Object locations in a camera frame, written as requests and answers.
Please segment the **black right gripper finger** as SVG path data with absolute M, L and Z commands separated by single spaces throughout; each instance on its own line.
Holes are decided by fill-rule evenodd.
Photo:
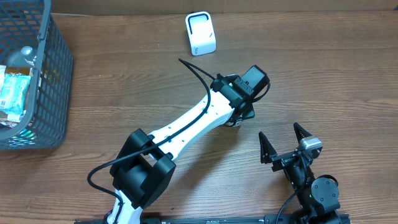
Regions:
M 297 122 L 294 123 L 294 131 L 297 138 L 297 141 L 300 142 L 303 138 L 307 138 L 312 136 L 308 131 L 306 131 L 301 125 Z
M 277 156 L 277 153 L 262 131 L 259 132 L 259 142 L 261 145 L 261 163 L 271 163 L 273 161 L 273 158 Z

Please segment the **green lid jar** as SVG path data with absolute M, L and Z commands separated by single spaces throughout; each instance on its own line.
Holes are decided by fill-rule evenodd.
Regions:
M 241 123 L 242 123 L 242 121 L 238 120 L 238 121 L 227 122 L 224 125 L 228 126 L 228 127 L 238 127 L 241 125 Z

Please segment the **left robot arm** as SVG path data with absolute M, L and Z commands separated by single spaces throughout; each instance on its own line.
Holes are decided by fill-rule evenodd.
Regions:
M 217 75 L 210 92 L 181 117 L 146 134 L 130 134 L 111 166 L 117 195 L 105 223 L 139 223 L 143 209 L 155 202 L 168 187 L 176 158 L 212 129 L 237 126 L 255 116 L 253 103 L 271 86 L 266 72 L 253 65 L 243 76 Z

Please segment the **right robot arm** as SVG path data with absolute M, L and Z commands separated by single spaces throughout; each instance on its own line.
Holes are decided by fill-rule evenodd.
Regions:
M 294 123 L 298 146 L 278 154 L 263 132 L 259 132 L 261 163 L 282 170 L 294 192 L 277 215 L 266 215 L 268 223 L 350 224 L 348 214 L 339 214 L 339 183 L 332 175 L 315 177 L 310 166 L 318 158 L 323 143 L 298 123 Z

